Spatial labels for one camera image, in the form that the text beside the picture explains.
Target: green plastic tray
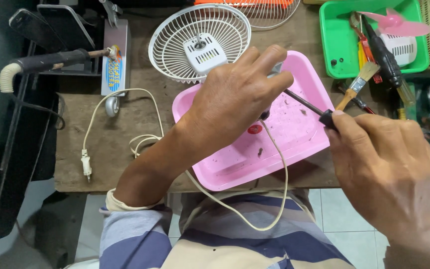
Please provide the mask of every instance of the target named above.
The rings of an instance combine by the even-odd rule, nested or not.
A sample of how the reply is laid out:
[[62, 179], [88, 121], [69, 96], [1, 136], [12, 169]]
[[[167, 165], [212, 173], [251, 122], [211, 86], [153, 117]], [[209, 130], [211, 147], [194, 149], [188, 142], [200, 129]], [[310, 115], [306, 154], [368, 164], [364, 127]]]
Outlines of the green plastic tray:
[[[349, 26], [351, 11], [367, 11], [386, 15], [386, 7], [394, 8], [408, 21], [422, 21], [418, 0], [353, 0], [329, 1], [320, 8], [321, 38], [326, 72], [334, 78], [356, 77], [359, 73], [358, 37]], [[374, 29], [377, 22], [368, 19]], [[416, 37], [418, 54], [402, 73], [422, 72], [429, 66], [426, 36]], [[331, 66], [331, 60], [337, 64]]]

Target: logo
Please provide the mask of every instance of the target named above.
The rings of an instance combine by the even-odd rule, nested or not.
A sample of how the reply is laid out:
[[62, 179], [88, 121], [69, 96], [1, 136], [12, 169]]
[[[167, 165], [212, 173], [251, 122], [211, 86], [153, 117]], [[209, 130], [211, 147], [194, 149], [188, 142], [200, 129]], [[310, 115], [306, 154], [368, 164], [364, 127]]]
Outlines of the logo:
[[251, 125], [250, 128], [248, 128], [247, 132], [251, 135], [256, 135], [262, 130], [263, 130], [263, 126], [261, 125]]
[[108, 58], [106, 63], [106, 80], [111, 91], [119, 89], [120, 79], [122, 78], [122, 53], [118, 46], [115, 47], [117, 49], [117, 58], [115, 60]]

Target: smartphone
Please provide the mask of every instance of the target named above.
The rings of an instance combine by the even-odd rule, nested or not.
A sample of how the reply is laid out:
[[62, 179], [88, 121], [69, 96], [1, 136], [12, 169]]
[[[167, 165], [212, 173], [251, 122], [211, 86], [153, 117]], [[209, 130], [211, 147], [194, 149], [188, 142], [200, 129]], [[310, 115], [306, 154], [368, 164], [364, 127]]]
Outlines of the smartphone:
[[37, 10], [69, 50], [95, 49], [94, 42], [71, 7], [37, 5]]
[[51, 27], [27, 9], [18, 9], [9, 18], [9, 26], [48, 52], [54, 53], [66, 50], [64, 43], [62, 43]]

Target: wooden table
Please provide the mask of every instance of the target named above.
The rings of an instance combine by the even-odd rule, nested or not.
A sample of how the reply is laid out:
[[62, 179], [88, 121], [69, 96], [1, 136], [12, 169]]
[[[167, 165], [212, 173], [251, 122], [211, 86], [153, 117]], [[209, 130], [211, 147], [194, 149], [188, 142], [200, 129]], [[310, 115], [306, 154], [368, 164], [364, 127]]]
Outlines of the wooden table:
[[[295, 14], [284, 25], [266, 32], [253, 32], [251, 45], [260, 51], [271, 44], [305, 54], [323, 82], [331, 101], [336, 104], [343, 95], [333, 87], [333, 78], [326, 75], [320, 36], [319, 6], [300, 4]], [[131, 88], [149, 90], [159, 106], [162, 125], [167, 132], [174, 124], [171, 105], [174, 98], [189, 85], [164, 77], [152, 67], [148, 58], [148, 44], [152, 33], [163, 19], [125, 17], [132, 33]], [[104, 108], [97, 111], [87, 150], [91, 157], [91, 182], [83, 175], [81, 149], [84, 135], [94, 107], [102, 99], [100, 78], [62, 76], [60, 88], [66, 102], [66, 128], [58, 132], [55, 167], [55, 188], [60, 192], [106, 192], [116, 186], [124, 168], [133, 160], [128, 142], [144, 134], [160, 135], [157, 113], [146, 93], [131, 91], [122, 98], [121, 109], [114, 118], [107, 117]], [[385, 95], [360, 93], [363, 100], [377, 113], [387, 115]], [[364, 113], [352, 103], [345, 110], [352, 116]], [[297, 162], [289, 167], [290, 188], [338, 187], [329, 149]], [[284, 172], [279, 170], [258, 180], [231, 190], [283, 189]], [[197, 192], [198, 189], [185, 174], [170, 187], [170, 192]]]

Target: white fan grill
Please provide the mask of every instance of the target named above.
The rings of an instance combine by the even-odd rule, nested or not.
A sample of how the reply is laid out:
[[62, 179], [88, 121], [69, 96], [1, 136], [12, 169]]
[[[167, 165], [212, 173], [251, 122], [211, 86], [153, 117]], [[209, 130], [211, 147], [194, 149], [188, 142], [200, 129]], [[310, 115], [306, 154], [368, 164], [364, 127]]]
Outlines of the white fan grill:
[[149, 44], [152, 65], [176, 81], [203, 81], [206, 75], [193, 70], [183, 49], [183, 44], [197, 33], [211, 34], [228, 63], [240, 57], [251, 38], [248, 19], [239, 10], [223, 4], [196, 5], [170, 16], [157, 28]]
[[239, 9], [254, 31], [270, 30], [282, 25], [295, 13], [301, 0], [223, 0]]

